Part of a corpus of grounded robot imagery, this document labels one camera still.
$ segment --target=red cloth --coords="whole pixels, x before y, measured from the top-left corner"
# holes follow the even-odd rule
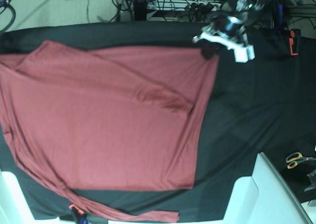
[[[4,137],[22,170],[80,208],[174,223],[176,212],[132,216],[71,189],[192,188],[216,66],[187,48],[81,51],[46,41],[29,55],[1,55]]]

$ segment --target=red tool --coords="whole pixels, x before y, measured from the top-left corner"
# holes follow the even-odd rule
[[[298,55],[300,49],[301,42],[301,30],[300,29],[292,29],[290,41],[290,53],[291,55]]]

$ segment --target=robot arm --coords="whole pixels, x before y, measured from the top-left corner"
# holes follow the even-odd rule
[[[255,58],[253,45],[248,43],[244,26],[250,12],[258,12],[266,0],[228,0],[231,11],[211,12],[207,20],[210,23],[202,28],[202,33],[195,36],[193,42],[201,39],[218,43],[228,50],[234,50],[235,61],[245,63]]]

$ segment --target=orange-handled scissors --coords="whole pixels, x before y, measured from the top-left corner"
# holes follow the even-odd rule
[[[297,167],[299,164],[305,161],[316,161],[316,157],[306,157],[303,156],[300,152],[295,152],[288,156],[285,161],[287,163],[287,168],[293,169],[294,167]]]

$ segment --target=black tablecloth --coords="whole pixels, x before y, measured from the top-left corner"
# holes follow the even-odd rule
[[[81,49],[120,45],[196,47],[191,43],[203,24],[138,22],[90,24],[21,30],[0,36],[0,53],[27,53],[49,39]],[[264,151],[301,202],[306,174],[303,164],[286,170],[284,158],[294,151],[314,155],[316,145],[316,41],[303,38],[299,56],[289,55],[288,32],[250,30],[256,58],[235,63],[223,50],[213,92],[201,128],[195,187],[168,192],[75,190],[81,196],[130,214],[149,210],[179,211],[180,222],[223,218],[233,185],[250,176],[257,153]],[[13,163],[0,145],[0,168],[18,178],[37,219],[68,215],[66,199],[44,189]]]

